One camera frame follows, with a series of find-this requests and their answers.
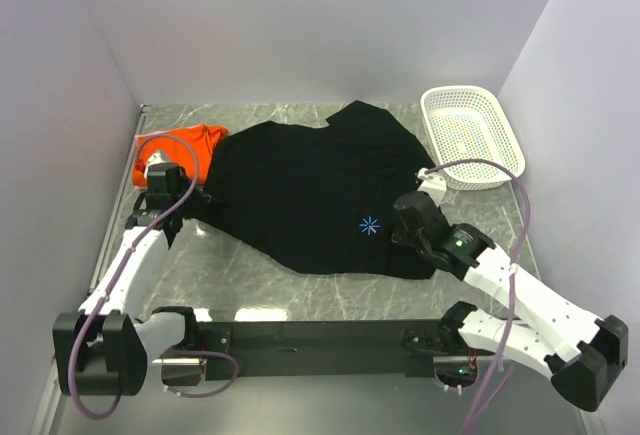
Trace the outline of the black t-shirt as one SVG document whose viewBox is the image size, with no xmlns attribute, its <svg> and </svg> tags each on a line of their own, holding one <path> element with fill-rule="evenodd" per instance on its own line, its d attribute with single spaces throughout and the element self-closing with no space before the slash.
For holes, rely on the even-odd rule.
<svg viewBox="0 0 640 435">
<path fill-rule="evenodd" d="M 267 121 L 220 142 L 196 218 L 299 273 L 428 279 L 393 240 L 394 203 L 433 165 L 389 111 L 355 101 L 322 128 Z"/>
</svg>

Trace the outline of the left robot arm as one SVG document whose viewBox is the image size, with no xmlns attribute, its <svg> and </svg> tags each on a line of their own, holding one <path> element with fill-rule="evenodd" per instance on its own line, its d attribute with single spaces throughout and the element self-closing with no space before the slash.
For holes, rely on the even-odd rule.
<svg viewBox="0 0 640 435">
<path fill-rule="evenodd" d="M 147 182 L 98 286 L 77 311 L 59 315 L 53 324 L 58 377 L 67 396 L 133 396 L 155 359 L 199 344 L 191 307 L 160 307 L 147 321 L 135 320 L 184 219 L 206 205 L 175 163 L 151 165 Z"/>
</svg>

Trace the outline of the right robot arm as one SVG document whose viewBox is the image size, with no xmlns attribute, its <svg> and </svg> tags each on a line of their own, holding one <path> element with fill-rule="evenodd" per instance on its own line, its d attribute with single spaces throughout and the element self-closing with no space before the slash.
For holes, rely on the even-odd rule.
<svg viewBox="0 0 640 435">
<path fill-rule="evenodd" d="M 424 192 L 401 196 L 394 208 L 401 244 L 507 310 L 500 320 L 458 302 L 441 319 L 443 342 L 501 354 L 543 375 L 575 407 L 599 408 L 628 362 L 626 323 L 569 302 L 476 227 L 449 224 Z"/>
</svg>

